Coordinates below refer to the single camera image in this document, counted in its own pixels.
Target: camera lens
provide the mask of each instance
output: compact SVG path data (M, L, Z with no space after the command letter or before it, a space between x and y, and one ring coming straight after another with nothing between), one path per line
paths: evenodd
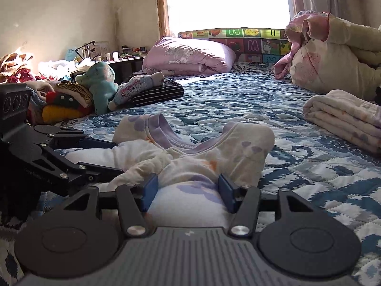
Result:
M19 109L20 102L21 102L21 95L20 94L15 95L15 98L13 99L13 104L12 104L12 108L14 112Z
M8 112L9 109L11 108L11 98L8 97L5 99L4 105L3 105L3 111L4 113Z
M26 107L27 102L28 102L28 95L25 94L25 95L22 97L22 103L21 103L22 107Z

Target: bedspread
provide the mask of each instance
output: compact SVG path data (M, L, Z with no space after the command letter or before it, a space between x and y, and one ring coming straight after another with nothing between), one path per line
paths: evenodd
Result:
M362 285L380 285L380 159L305 121L302 106L314 94L293 85L289 77L275 80L273 74L273 66L268 64L237 63L228 74L173 77L184 86L183 98L79 118L68 125L94 138L111 140L123 115L161 112L180 137L193 143L217 136L229 121L271 127L275 146L258 187L264 193L290 188L352 229L362 242L353 276ZM30 218L59 201L60 197L51 193L43 194L39 209ZM257 230L273 220L272 214L261 213ZM20 222L2 216L0 237L11 240L20 227ZM0 249L0 275L11 284L22 272L13 257L12 243L7 246Z

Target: colorful alphabet headboard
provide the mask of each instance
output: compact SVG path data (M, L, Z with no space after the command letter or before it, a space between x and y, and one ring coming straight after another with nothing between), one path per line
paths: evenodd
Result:
M241 62L276 63L287 55L291 43L284 30L260 28L211 29L180 32L179 38L210 40L233 49Z

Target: yellow plush toy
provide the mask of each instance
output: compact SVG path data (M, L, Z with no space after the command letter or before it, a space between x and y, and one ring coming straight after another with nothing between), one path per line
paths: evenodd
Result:
M61 122L66 119L75 119L85 116L76 109L58 105L47 105L42 110L42 119L46 124Z

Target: pillow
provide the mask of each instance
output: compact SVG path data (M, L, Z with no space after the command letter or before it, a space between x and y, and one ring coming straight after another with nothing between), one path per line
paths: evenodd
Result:
M176 75L227 73L236 59L224 44L165 36L155 43L144 58L143 69L174 71Z

